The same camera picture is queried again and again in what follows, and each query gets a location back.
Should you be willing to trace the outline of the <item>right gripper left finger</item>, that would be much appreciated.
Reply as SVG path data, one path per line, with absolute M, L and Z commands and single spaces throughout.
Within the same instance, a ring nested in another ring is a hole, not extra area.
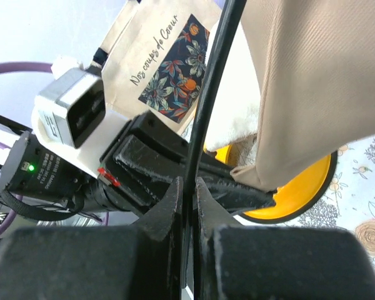
M 0 243 L 0 299 L 179 299 L 182 199 L 177 177 L 130 225 L 14 231 Z

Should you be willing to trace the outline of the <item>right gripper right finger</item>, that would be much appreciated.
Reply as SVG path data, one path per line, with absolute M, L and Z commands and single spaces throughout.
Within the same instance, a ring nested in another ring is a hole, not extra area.
M 340 229 L 243 226 L 196 181 L 195 299 L 375 299 L 365 249 Z

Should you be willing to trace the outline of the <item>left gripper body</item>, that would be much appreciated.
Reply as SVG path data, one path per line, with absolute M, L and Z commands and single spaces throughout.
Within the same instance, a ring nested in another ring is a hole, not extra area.
M 100 158 L 98 203 L 107 211 L 148 212 L 182 176 L 189 143 L 146 111 L 126 123 Z

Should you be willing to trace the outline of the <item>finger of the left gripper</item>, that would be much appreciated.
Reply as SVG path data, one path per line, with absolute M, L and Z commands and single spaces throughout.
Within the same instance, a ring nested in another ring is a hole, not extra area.
M 148 194 L 149 204 L 159 202 L 174 178 L 183 176 L 188 163 L 189 143 L 176 136 L 164 143 L 155 139 L 128 136 L 115 152 L 115 163 L 128 172 L 135 190 Z M 272 192 L 262 192 L 235 182 L 231 168 L 207 154 L 201 156 L 197 176 L 211 196 L 229 213 L 257 210 L 276 205 Z

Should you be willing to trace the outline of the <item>beige pet tent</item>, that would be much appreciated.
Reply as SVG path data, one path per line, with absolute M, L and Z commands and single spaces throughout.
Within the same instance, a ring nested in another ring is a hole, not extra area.
M 375 135 L 375 1 L 248 1 L 261 92 L 257 154 L 233 178 L 263 191 Z

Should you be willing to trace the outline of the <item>black tent pole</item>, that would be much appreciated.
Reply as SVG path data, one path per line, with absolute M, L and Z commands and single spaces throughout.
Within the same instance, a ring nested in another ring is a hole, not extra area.
M 213 34 L 214 42 L 192 126 L 182 192 L 181 289 L 185 289 L 188 285 L 187 268 L 193 226 L 193 194 L 204 140 L 224 67 L 245 5 L 246 1 L 226 1 L 224 4 L 218 27 Z

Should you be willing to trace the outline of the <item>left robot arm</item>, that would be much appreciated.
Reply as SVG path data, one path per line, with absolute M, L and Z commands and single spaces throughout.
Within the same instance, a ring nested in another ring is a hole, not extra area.
M 50 150 L 35 132 L 21 131 L 1 167 L 2 200 L 36 221 L 62 221 L 76 214 L 109 211 L 146 214 L 188 166 L 189 144 L 153 112 L 129 121 L 105 122 L 105 111 L 71 113 L 44 132 L 70 132 L 75 158 Z

